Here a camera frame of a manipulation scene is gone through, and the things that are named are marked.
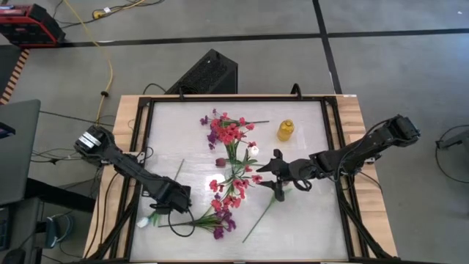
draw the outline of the floor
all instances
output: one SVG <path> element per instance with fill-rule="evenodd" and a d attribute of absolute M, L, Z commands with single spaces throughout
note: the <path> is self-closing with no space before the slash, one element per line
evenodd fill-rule
<path fill-rule="evenodd" d="M 16 2 L 34 2 L 53 13 L 59 0 L 10 0 Z M 123 2 L 70 0 L 85 19 L 95 9 Z M 64 4 L 56 17 L 75 21 Z M 434 155 L 435 140 L 444 131 L 468 123 L 469 2 L 166 0 L 125 10 L 89 28 L 108 46 L 114 66 L 102 115 L 115 114 L 120 95 L 139 94 L 150 82 L 170 87 L 214 48 L 239 64 L 239 93 L 287 93 L 299 83 L 303 93 L 358 95 L 368 127 L 395 114 L 410 117 L 421 140 L 392 148 L 377 162 L 397 251 L 406 260 L 467 262 L 469 186 L 444 177 Z M 80 26 L 65 32 L 66 48 L 31 50 L 11 101 L 37 98 L 44 111 L 93 120 L 108 80 L 106 61 Z M 253 37 L 258 34 L 263 40 Z M 104 121 L 112 123 L 113 117 Z M 70 148 L 88 127 L 41 114 L 34 148 Z M 440 157 L 450 175 L 469 180 L 462 147 Z M 55 186 L 95 173 L 81 161 L 32 164 L 30 171 L 30 177 Z M 89 187 L 76 191 L 88 194 Z M 64 249 L 80 255 L 89 216 L 77 213 L 76 218 L 80 224 Z M 74 260 L 57 249 L 44 254 Z"/>

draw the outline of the purple flower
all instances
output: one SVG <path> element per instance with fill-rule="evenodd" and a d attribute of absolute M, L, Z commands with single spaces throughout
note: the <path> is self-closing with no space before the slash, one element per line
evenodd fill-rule
<path fill-rule="evenodd" d="M 217 133 L 212 129 L 210 135 L 207 135 L 208 142 L 215 144 L 217 140 Z"/>
<path fill-rule="evenodd" d="M 215 239 L 223 238 L 223 227 L 216 227 L 215 230 L 213 230 L 213 237 Z"/>
<path fill-rule="evenodd" d="M 228 230 L 228 232 L 231 232 L 232 229 L 233 229 L 233 230 L 236 229 L 235 220 L 233 220 L 233 219 L 227 219 L 227 220 L 226 220 L 226 223 L 228 223 L 228 228 L 226 229 L 226 230 Z"/>
<path fill-rule="evenodd" d="M 200 119 L 200 123 L 201 123 L 202 125 L 208 124 L 208 116 L 205 116 L 204 118 L 201 118 L 201 119 Z"/>

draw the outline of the wooden table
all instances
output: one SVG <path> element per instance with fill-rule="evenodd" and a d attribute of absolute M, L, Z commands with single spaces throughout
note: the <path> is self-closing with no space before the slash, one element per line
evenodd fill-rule
<path fill-rule="evenodd" d="M 177 98 L 179 95 L 145 95 L 144 97 L 168 97 L 168 98 Z M 188 96 L 239 96 L 239 95 L 188 95 Z M 296 96 L 296 95 L 249 95 L 255 97 L 277 97 L 277 96 Z M 363 118 L 361 115 L 360 106 L 358 104 L 358 99 L 355 95 L 314 95 L 314 96 L 336 96 L 339 115 L 341 118 L 341 125 L 344 131 L 344 138 L 346 144 L 354 142 L 360 139 L 366 132 Z M 123 151 L 128 151 L 130 149 L 130 142 L 133 133 L 133 126 L 135 123 L 135 117 L 137 112 L 137 105 L 139 98 L 143 95 L 124 95 L 121 97 L 119 103 L 119 108 L 117 110 L 116 121 L 114 123 L 113 134 L 115 136 L 115 142 L 117 147 L 121 148 Z M 339 138 L 336 132 L 334 118 L 332 111 L 328 111 L 329 120 L 331 129 L 333 131 L 333 140 L 335 148 L 339 147 Z M 144 111 L 142 114 L 142 120 L 140 122 L 141 127 L 139 130 L 139 137 L 137 141 L 137 150 L 141 149 L 141 144 L 143 142 L 143 132 L 145 126 L 145 120 L 147 119 L 147 113 Z M 373 177 L 376 181 L 377 174 L 373 165 L 365 165 L 363 167 L 363 172 L 367 175 Z M 119 207 L 119 200 L 122 191 L 123 177 L 117 177 L 109 188 L 108 201 L 106 205 L 106 222 L 103 225 L 103 214 L 104 214 L 104 194 L 108 189 L 109 183 L 111 182 L 112 177 L 114 176 L 115 171 L 112 166 L 107 166 L 103 171 L 103 176 L 100 184 L 100 198 L 97 202 L 100 203 L 99 209 L 99 221 L 98 221 L 98 232 L 96 234 L 95 242 L 92 244 L 91 250 L 88 255 L 94 253 L 97 249 L 97 246 L 101 239 L 101 228 L 103 227 L 103 240 L 106 239 L 107 235 L 110 233 L 117 219 L 117 210 Z M 387 253 L 396 256 L 396 247 L 394 245 L 393 236 L 391 233 L 391 228 L 389 227 L 388 216 L 386 214 L 385 205 L 383 201 L 383 196 L 380 189 L 377 187 L 376 183 L 373 183 L 370 179 L 366 177 L 357 175 L 355 178 L 355 189 L 358 198 L 358 204 L 361 212 L 362 222 L 373 235 L 374 239 L 383 247 Z M 132 197 L 133 188 L 129 188 L 128 202 Z M 91 225 L 89 228 L 88 238 L 86 240 L 87 250 L 90 247 L 93 236 L 95 235 L 95 227 L 97 221 L 97 206 L 95 206 L 95 211 L 93 213 Z M 353 223 L 350 223 L 350 230 L 352 235 L 352 244 L 356 256 L 361 256 L 361 250 L 358 243 L 358 234 L 356 228 L 353 226 Z M 117 257 L 124 257 L 125 251 L 125 241 L 128 232 L 128 224 L 124 226 L 121 231 L 119 246 L 117 250 Z"/>

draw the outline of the yellow plastic bottle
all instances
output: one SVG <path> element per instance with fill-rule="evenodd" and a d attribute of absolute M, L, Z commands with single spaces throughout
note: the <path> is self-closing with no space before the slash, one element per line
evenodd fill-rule
<path fill-rule="evenodd" d="M 293 125 L 293 121 L 285 120 L 280 124 L 278 128 L 277 137 L 280 141 L 287 141 L 290 139 L 290 136 L 293 134 L 295 130 L 295 125 Z"/>

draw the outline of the black metal frame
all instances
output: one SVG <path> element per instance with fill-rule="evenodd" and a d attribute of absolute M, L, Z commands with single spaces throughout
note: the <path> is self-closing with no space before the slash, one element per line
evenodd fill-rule
<path fill-rule="evenodd" d="M 236 97 L 194 97 L 194 96 L 184 96 L 181 95 L 179 97 L 170 97 L 170 98 L 151 98 L 151 97 L 143 97 L 140 98 L 138 108 L 137 108 L 137 113 L 136 113 L 136 121 L 133 129 L 133 135 L 132 135 L 132 142 L 130 143 L 130 151 L 144 151 L 147 148 L 147 141 L 149 138 L 149 132 L 151 129 L 152 125 L 152 115 L 153 115 L 153 109 L 155 107 L 155 104 L 158 102 L 211 102 L 211 101 L 224 101 L 224 102 L 236 102 L 236 101 L 311 101 L 311 102 L 320 102 L 321 104 L 321 109 L 322 109 L 322 115 L 324 119 L 324 125 L 325 125 L 325 134 L 326 138 L 328 140 L 328 147 L 330 150 L 334 148 L 334 142 L 332 138 L 332 129 L 330 126 L 330 120 L 328 116 L 328 105 L 333 109 L 333 116 L 334 116 L 334 122 L 336 123 L 337 127 L 337 134 L 339 135 L 339 144 L 341 147 L 343 147 L 345 140 L 344 140 L 344 134 L 343 130 L 341 129 L 341 123 L 340 123 L 340 117 L 339 117 L 339 109 L 337 106 L 337 101 L 335 97 L 328 97 L 328 96 L 303 96 L 301 94 L 301 91 L 299 89 L 299 86 L 297 84 L 294 85 L 292 89 L 292 94 L 296 94 L 296 96 L 284 96 L 284 97 L 258 97 L 258 96 L 251 96 L 251 95 L 237 95 Z M 143 143 L 142 143 L 142 149 L 137 150 L 136 145 L 137 145 L 137 139 L 139 137 L 139 131 L 140 131 L 140 126 L 141 126 L 141 117 L 143 110 L 145 108 L 148 108 L 148 114 L 147 114 L 147 120 L 144 128 L 144 138 L 143 138 Z M 119 221 L 119 217 L 122 215 L 124 209 L 125 209 L 125 201 L 127 200 L 128 197 L 128 188 L 129 188 L 130 181 L 124 182 L 124 186 L 122 188 L 122 193 L 121 193 L 121 203 L 119 204 L 119 210 L 117 212 L 118 218 L 117 221 Z M 133 199 L 138 199 L 140 195 L 139 191 L 139 186 L 136 186 L 136 191 L 133 193 Z M 341 181 L 338 181 L 336 183 L 336 193 L 339 198 L 339 194 L 342 192 L 342 184 Z M 357 203 L 357 197 L 356 197 L 356 192 L 355 188 L 352 186 L 349 188 L 349 195 L 352 197 L 352 209 L 357 213 L 357 216 L 360 217 L 360 211 L 358 208 L 358 203 Z M 348 218 L 346 213 L 340 209 L 340 215 L 341 215 L 341 222 L 342 222 L 342 227 L 344 229 L 344 239 L 345 239 L 345 245 L 346 245 L 346 250 L 347 250 L 347 256 L 349 259 L 355 257 L 355 253 L 353 250 L 353 244 L 352 244 L 352 236 L 350 233 L 350 226 L 348 222 Z M 125 259 L 130 259 L 130 250 L 132 247 L 133 243 L 133 233 L 135 229 L 135 223 L 136 223 L 136 210 L 134 213 L 130 216 L 130 224 L 129 224 L 129 230 L 128 230 L 128 236 L 127 240 L 125 241 L 125 254 L 124 258 Z M 361 238 L 361 235 L 358 233 L 358 237 L 360 239 L 360 242 L 363 241 Z M 119 243 L 119 239 L 116 239 L 114 241 L 113 247 L 111 249 L 117 249 L 117 245 Z M 362 244 L 361 242 L 361 251 L 362 251 L 362 256 L 367 257 L 367 250 L 366 250 L 366 245 Z M 116 250 L 111 251 L 110 258 L 116 257 Z"/>

